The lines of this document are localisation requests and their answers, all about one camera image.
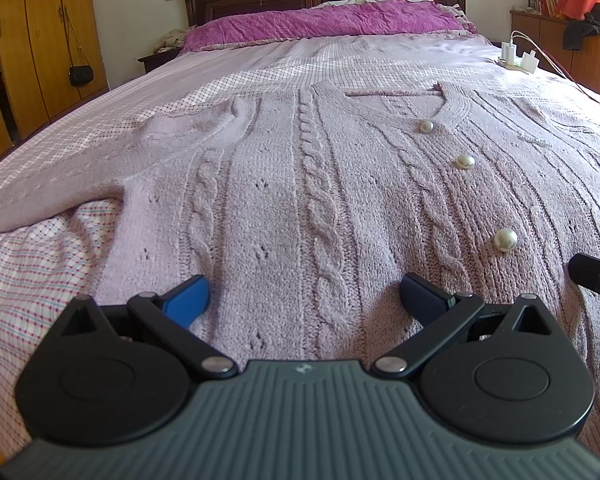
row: checkered blanket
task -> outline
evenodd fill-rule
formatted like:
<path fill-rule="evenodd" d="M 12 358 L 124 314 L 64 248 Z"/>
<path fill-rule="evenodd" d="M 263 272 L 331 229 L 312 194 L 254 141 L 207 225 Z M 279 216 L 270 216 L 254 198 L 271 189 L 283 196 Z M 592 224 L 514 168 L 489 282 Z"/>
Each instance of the checkered blanket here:
<path fill-rule="evenodd" d="M 392 42 L 390 53 L 385 46 Z M 160 112 L 206 107 L 232 96 L 304 88 L 328 79 L 341 88 L 431 88 L 439 80 L 550 101 L 579 113 L 595 108 L 547 73 L 507 72 L 481 36 L 429 34 L 316 38 L 181 56 L 55 122 L 0 163 L 0 189 L 136 128 Z M 600 116 L 596 119 L 600 126 Z M 122 205 L 83 204 L 0 234 L 0 449 L 29 440 L 13 399 L 17 377 L 68 301 L 89 289 L 106 259 Z"/>

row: circular pad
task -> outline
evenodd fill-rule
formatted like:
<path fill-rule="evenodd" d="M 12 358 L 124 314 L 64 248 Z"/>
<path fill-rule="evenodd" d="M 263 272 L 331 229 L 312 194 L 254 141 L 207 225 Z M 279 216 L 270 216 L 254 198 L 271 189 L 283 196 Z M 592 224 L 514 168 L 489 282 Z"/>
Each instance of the circular pad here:
<path fill-rule="evenodd" d="M 171 420 L 186 402 L 189 383 L 174 356 L 144 343 L 67 344 L 25 368 L 16 402 L 32 436 L 111 446 Z"/>
<path fill-rule="evenodd" d="M 575 434 L 594 387 L 564 339 L 511 330 L 451 346 L 426 364 L 420 391 L 442 420 L 479 440 L 529 446 Z"/>
<path fill-rule="evenodd" d="M 475 382 L 485 393 L 502 400 L 529 400 L 549 386 L 549 374 L 524 359 L 501 358 L 478 366 Z"/>

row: purple pillowcase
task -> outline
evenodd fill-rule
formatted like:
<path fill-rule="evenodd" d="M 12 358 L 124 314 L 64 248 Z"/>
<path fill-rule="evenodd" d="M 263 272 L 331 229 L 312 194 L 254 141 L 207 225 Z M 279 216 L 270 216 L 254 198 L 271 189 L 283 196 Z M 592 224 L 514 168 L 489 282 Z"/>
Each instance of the purple pillowcase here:
<path fill-rule="evenodd" d="M 462 30 L 432 2 L 387 2 L 225 16 L 187 33 L 182 53 L 326 36 L 425 34 Z"/>

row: white charging cable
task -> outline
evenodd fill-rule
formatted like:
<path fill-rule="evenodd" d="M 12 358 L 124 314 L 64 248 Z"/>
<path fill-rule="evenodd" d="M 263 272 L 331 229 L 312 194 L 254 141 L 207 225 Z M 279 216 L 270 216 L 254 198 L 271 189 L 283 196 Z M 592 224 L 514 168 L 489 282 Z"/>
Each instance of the white charging cable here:
<path fill-rule="evenodd" d="M 534 40 L 532 40 L 530 37 L 528 37 L 528 35 L 526 35 L 524 32 L 520 32 L 519 30 L 514 30 L 511 33 L 511 38 L 509 40 L 509 43 L 513 43 L 513 40 L 515 40 L 516 38 L 522 38 L 523 40 L 527 40 L 529 43 L 531 43 L 536 48 L 536 51 L 539 52 L 540 54 L 542 54 L 544 56 L 544 58 L 553 67 L 553 69 L 556 71 L 556 73 L 558 75 L 560 75 L 563 78 L 565 78 L 566 80 L 571 81 L 572 83 L 574 83 L 577 86 L 578 90 L 580 90 L 584 95 L 586 95 L 592 101 L 595 101 L 598 104 L 600 104 L 600 101 L 598 101 L 595 97 L 593 97 L 593 95 L 589 94 L 582 86 L 579 85 L 579 83 L 577 81 L 574 81 L 573 78 L 567 77 L 565 75 L 565 73 L 560 69 L 560 67 L 557 66 L 554 63 L 554 61 L 544 52 L 544 50 L 542 50 L 536 44 L 536 42 Z"/>

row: gray gripper base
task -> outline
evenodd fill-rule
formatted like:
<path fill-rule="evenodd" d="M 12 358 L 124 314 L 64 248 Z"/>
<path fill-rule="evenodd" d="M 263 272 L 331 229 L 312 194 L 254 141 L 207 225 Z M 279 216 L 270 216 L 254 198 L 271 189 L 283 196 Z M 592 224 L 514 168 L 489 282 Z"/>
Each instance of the gray gripper base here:
<path fill-rule="evenodd" d="M 254 361 L 203 383 L 145 438 L 102 449 L 37 440 L 1 471 L 12 480 L 589 480 L 600 478 L 600 459 L 571 439 L 535 449 L 465 440 L 433 421 L 408 384 L 373 378 L 357 361 Z"/>

